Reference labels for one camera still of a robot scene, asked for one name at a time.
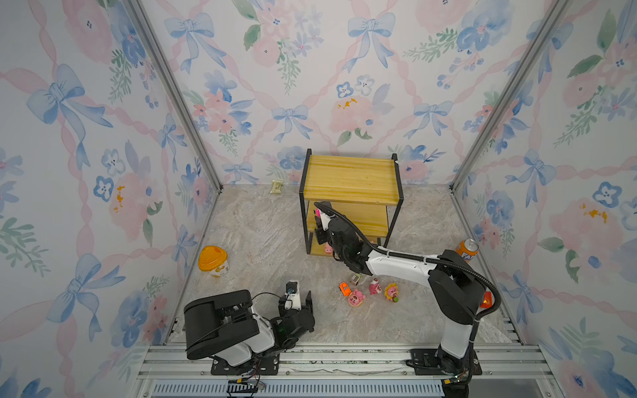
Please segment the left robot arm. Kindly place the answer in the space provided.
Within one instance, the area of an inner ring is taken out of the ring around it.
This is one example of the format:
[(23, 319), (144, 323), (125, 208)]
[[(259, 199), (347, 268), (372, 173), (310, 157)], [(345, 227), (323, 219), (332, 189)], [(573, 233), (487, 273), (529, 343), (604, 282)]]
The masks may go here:
[(278, 298), (275, 318), (259, 315), (254, 298), (249, 290), (237, 290), (188, 303), (183, 311), (187, 358), (221, 358), (239, 367), (294, 348), (305, 333), (315, 330), (312, 295), (302, 299), (295, 282)]

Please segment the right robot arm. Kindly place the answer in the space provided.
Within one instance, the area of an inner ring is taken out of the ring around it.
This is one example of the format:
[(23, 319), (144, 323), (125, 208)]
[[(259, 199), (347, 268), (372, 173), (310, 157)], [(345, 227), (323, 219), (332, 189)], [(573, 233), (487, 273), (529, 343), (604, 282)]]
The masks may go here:
[(434, 360), (426, 365), (423, 359), (414, 359), (414, 368), (437, 367), (448, 375), (473, 370), (480, 306), (486, 291), (494, 288), (489, 280), (454, 250), (428, 256), (388, 250), (360, 236), (358, 227), (346, 217), (320, 212), (315, 221), (318, 243), (329, 244), (335, 259), (352, 272), (429, 285), (445, 317), (444, 331)]

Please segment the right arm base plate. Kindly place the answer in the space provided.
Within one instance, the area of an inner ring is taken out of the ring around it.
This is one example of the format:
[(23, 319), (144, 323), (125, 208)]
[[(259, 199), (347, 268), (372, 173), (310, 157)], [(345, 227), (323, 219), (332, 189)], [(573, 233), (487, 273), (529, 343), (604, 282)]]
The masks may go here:
[(474, 348), (469, 348), (462, 359), (455, 358), (438, 348), (415, 348), (410, 351), (406, 365), (418, 376), (473, 376), (483, 374)]

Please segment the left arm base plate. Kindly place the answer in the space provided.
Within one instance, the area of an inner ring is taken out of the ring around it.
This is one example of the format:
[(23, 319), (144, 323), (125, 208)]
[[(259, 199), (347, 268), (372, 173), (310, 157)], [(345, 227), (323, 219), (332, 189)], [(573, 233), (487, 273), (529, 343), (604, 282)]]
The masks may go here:
[(212, 356), (212, 376), (276, 376), (280, 353), (254, 353), (247, 345), (228, 348)]

